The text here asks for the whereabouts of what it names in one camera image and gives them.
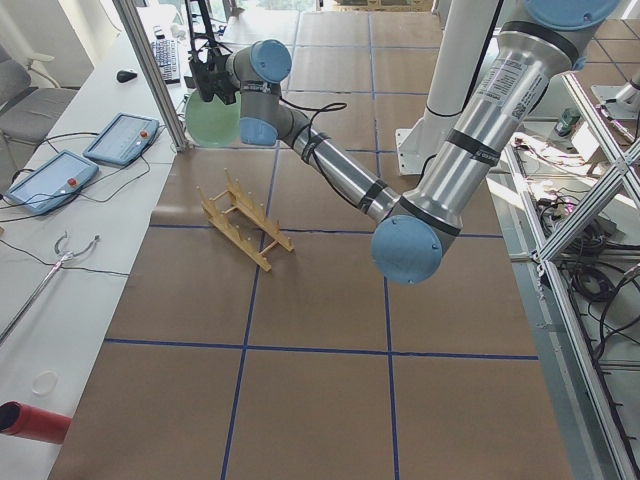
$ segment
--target office chair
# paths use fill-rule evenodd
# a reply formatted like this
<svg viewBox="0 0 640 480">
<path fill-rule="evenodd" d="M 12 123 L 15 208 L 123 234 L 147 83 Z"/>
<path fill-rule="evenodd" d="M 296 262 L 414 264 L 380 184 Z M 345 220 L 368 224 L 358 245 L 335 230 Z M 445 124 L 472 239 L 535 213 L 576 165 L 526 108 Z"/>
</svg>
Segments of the office chair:
<svg viewBox="0 0 640 480">
<path fill-rule="evenodd" d="M 16 170 L 20 167 L 9 143 L 40 144 L 76 94 L 75 90 L 67 88 L 30 85 L 31 76 L 27 69 L 13 60 L 0 45 L 0 105 L 4 104 L 0 109 L 0 141 Z"/>
</svg>

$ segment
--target gray robot arm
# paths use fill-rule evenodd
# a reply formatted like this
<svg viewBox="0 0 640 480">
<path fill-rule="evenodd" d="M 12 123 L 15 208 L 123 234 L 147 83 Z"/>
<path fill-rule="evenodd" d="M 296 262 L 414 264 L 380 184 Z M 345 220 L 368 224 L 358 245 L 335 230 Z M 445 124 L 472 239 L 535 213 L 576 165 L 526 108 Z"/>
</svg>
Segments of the gray robot arm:
<svg viewBox="0 0 640 480">
<path fill-rule="evenodd" d="M 390 280 L 433 275 L 462 229 L 461 213 L 554 75 L 579 69 L 582 52 L 618 0 L 519 2 L 498 37 L 498 58 L 413 190 L 398 195 L 316 131 L 302 112 L 279 103 L 291 69 L 284 45 L 267 40 L 232 55 L 227 71 L 240 89 L 241 138 L 284 141 L 378 225 L 372 255 Z"/>
</svg>

